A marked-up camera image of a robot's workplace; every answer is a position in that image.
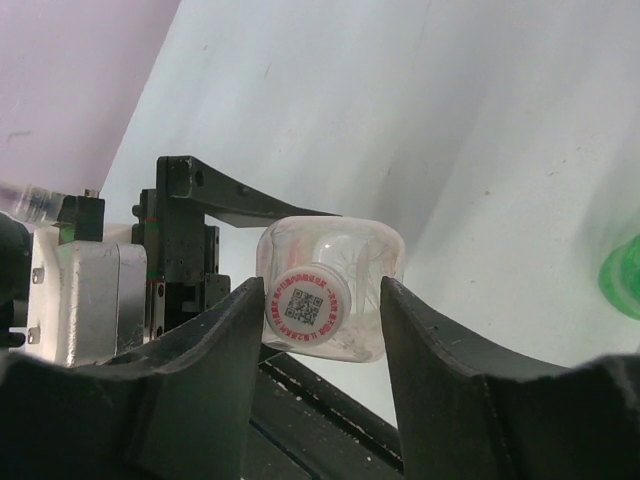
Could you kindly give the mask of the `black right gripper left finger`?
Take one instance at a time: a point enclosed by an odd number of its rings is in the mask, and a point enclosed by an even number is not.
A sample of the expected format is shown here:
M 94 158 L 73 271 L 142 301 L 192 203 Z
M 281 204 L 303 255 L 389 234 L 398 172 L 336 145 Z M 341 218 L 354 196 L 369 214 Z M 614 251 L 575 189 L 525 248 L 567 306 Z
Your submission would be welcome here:
M 237 479 L 265 294 L 246 280 L 212 309 L 101 365 L 1 356 L 5 479 Z

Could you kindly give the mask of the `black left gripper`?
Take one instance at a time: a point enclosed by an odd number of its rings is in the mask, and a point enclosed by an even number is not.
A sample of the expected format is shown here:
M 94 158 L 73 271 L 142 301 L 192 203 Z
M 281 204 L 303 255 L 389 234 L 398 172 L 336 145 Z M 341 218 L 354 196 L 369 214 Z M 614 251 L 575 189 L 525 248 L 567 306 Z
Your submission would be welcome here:
M 147 255 L 145 339 L 155 340 L 212 308 L 231 291 L 219 271 L 219 237 L 209 216 L 236 228 L 267 227 L 327 212 L 292 205 L 254 189 L 194 156 L 163 156 L 156 188 L 132 207 L 132 241 Z

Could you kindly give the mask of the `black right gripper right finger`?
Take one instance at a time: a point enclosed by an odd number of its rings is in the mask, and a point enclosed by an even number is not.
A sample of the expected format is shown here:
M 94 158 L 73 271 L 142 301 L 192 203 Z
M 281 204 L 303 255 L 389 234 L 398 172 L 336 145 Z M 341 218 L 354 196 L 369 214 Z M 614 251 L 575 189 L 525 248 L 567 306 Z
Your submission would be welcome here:
M 564 368 L 500 346 L 381 283 L 409 479 L 635 479 L 639 358 Z

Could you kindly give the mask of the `fruit tea bottle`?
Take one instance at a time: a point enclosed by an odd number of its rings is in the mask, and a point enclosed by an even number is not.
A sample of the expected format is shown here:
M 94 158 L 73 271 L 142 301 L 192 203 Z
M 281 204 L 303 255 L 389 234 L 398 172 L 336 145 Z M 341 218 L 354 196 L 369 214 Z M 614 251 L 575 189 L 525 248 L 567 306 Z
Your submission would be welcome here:
M 335 269 L 351 292 L 351 309 L 340 330 L 316 347 L 292 347 L 266 324 L 263 343 L 275 350 L 350 363 L 381 358 L 385 346 L 380 314 L 380 285 L 385 277 L 401 279 L 405 244 L 391 227 L 373 220 L 339 216 L 294 216 L 275 222 L 261 235 L 256 274 L 266 295 L 284 272 L 311 263 Z

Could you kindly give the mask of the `white bottle cap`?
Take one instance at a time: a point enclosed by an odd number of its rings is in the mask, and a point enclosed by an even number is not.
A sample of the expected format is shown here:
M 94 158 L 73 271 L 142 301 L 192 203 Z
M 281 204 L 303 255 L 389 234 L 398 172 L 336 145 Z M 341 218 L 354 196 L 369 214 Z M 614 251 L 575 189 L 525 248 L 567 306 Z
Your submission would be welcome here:
M 269 286 L 266 324 L 292 347 L 316 347 L 342 327 L 351 309 L 351 292 L 333 268 L 311 263 L 292 268 Z

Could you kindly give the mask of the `green plastic bottle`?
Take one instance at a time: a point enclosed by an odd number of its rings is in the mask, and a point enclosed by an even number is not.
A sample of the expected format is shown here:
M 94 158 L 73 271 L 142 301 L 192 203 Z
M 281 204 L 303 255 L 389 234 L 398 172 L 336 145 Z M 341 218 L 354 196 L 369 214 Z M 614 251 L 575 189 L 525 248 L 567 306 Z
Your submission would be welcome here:
M 639 236 L 607 256 L 599 271 L 598 284 L 616 310 L 639 319 Z

